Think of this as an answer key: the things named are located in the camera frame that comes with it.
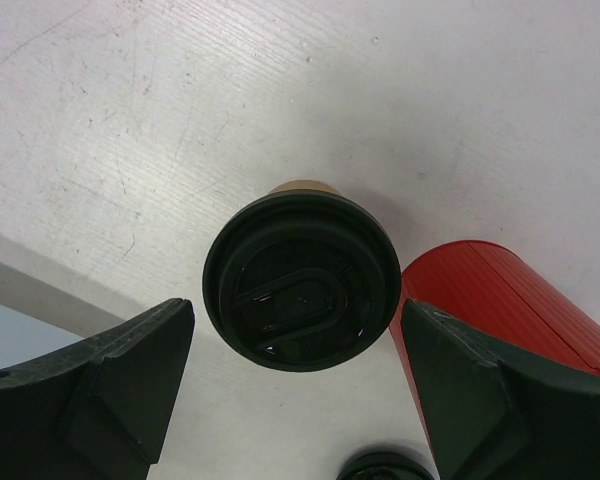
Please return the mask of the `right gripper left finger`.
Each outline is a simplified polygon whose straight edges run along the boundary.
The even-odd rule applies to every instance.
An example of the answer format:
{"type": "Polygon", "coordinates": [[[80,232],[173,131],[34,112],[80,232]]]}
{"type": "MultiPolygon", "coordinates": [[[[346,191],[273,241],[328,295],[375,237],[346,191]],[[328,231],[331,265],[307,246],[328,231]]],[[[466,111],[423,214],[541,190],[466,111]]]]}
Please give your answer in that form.
{"type": "Polygon", "coordinates": [[[0,369],[0,479],[144,479],[193,338],[186,299],[0,369]]]}

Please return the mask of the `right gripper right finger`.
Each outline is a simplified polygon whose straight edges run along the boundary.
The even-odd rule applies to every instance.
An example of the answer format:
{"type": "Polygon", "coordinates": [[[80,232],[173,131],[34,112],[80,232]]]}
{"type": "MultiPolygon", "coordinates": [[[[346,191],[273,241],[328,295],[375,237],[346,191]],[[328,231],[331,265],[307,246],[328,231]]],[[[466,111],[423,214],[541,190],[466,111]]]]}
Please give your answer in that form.
{"type": "Polygon", "coordinates": [[[600,479],[600,376],[409,300],[402,339],[443,479],[600,479]]]}

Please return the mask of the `black plastic cup lid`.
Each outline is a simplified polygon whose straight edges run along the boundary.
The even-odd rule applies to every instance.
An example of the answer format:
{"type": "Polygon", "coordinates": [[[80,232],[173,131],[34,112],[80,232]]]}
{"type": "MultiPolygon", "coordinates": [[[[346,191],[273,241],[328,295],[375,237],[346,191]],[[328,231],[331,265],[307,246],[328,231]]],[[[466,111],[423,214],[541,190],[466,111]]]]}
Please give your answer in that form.
{"type": "Polygon", "coordinates": [[[315,372],[347,362],[388,328],[400,264],[380,223],[348,198],[272,192],[237,212],[212,243],[202,293],[236,353],[265,368],[315,372]]]}

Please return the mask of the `brown paper coffee cup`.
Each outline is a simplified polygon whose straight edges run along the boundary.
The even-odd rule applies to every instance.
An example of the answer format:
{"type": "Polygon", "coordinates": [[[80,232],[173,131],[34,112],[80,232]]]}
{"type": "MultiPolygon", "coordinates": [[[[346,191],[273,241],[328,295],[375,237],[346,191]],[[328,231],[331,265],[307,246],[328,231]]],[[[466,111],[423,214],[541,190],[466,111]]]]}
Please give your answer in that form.
{"type": "Polygon", "coordinates": [[[317,181],[317,180],[309,180],[309,179],[301,179],[301,180],[292,180],[285,183],[282,183],[270,191],[270,194],[289,192],[289,191],[319,191],[326,192],[330,194],[339,195],[340,192],[329,185],[328,183],[317,181]]]}

